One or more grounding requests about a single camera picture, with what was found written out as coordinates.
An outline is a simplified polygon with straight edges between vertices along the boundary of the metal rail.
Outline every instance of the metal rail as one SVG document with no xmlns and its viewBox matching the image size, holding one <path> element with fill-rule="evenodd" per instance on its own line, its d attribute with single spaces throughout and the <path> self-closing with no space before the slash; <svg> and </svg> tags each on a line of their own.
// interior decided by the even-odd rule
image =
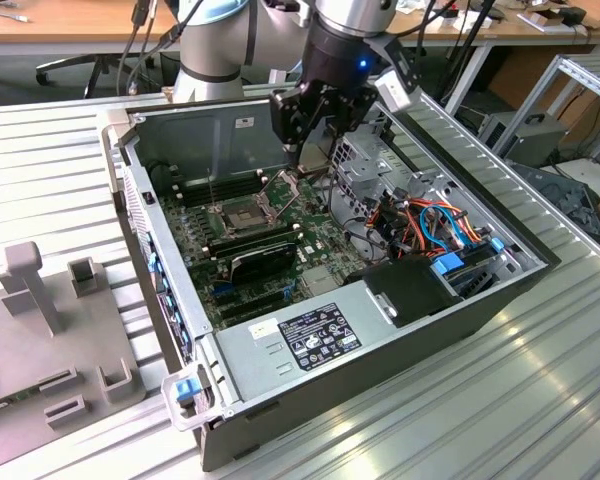
<svg viewBox="0 0 600 480">
<path fill-rule="evenodd" d="M 493 146 L 494 153 L 497 155 L 504 153 L 505 146 L 509 144 L 508 142 L 515 135 L 520 124 L 528 117 L 533 106 L 544 95 L 560 72 L 571 77 L 572 81 L 568 88 L 565 88 L 551 105 L 548 110 L 550 114 L 553 115 L 557 112 L 577 84 L 591 90 L 600 97 L 600 55 L 558 55 L 553 59 L 549 67 L 547 67 L 540 80 L 533 87 L 529 96 L 522 103 L 518 112 Z M 599 154 L 600 141 L 592 150 L 591 156 L 595 158 Z"/>
<path fill-rule="evenodd" d="M 119 227 L 98 210 L 111 207 L 93 129 L 97 111 L 120 106 L 108 102 L 0 109 L 0 225 L 44 239 L 45 265 L 87 254 L 108 262 L 152 390 L 164 361 Z M 600 476 L 600 247 L 434 102 L 412 116 L 560 256 L 538 287 L 471 338 L 212 474 L 151 396 L 3 465 L 0 479 Z M 430 164 L 409 137 L 394 143 Z"/>
</svg>

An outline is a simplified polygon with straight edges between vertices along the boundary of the motherboard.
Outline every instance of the motherboard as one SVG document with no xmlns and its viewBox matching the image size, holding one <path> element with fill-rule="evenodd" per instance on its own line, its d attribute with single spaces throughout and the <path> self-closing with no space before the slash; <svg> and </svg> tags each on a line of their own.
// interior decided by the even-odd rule
<svg viewBox="0 0 600 480">
<path fill-rule="evenodd" d="M 335 290 L 366 266 L 329 215 L 324 190 L 282 170 L 179 187 L 160 202 L 221 330 Z"/>
</svg>

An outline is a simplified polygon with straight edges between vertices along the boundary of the power supply label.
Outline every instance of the power supply label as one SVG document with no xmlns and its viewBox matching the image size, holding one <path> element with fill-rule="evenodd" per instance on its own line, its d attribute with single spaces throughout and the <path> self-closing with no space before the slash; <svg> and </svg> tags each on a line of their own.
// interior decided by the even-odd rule
<svg viewBox="0 0 600 480">
<path fill-rule="evenodd" d="M 280 322 L 278 328 L 306 372 L 362 346 L 335 303 Z"/>
</svg>

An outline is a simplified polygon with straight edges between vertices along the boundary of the gray metal case panel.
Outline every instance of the gray metal case panel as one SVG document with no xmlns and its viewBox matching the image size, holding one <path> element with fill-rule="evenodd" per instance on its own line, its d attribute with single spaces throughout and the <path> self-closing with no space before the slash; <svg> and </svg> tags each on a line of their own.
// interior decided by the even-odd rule
<svg viewBox="0 0 600 480">
<path fill-rule="evenodd" d="M 362 343 L 362 348 L 340 357 L 347 361 L 354 355 L 366 353 L 378 341 L 397 330 L 388 322 L 372 296 L 364 282 L 356 282 L 217 333 L 216 340 L 242 400 L 252 400 L 280 387 L 290 388 L 304 381 L 303 377 L 307 375 L 325 374 L 336 364 L 342 363 L 339 359 L 333 359 L 315 370 L 305 372 L 298 367 L 279 329 L 255 339 L 250 327 L 272 318 L 284 322 L 335 303 Z"/>
</svg>

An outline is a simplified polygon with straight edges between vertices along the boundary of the black plastic cover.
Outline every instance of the black plastic cover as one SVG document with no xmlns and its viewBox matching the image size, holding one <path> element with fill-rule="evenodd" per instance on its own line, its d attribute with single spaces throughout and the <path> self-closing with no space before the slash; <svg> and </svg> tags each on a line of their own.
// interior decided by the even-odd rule
<svg viewBox="0 0 600 480">
<path fill-rule="evenodd" d="M 406 256 L 383 262 L 349 275 L 345 283 L 364 280 L 374 295 L 384 294 L 398 315 L 393 319 L 397 327 L 434 315 L 460 302 L 452 295 L 431 270 L 431 260 L 420 256 Z"/>
</svg>

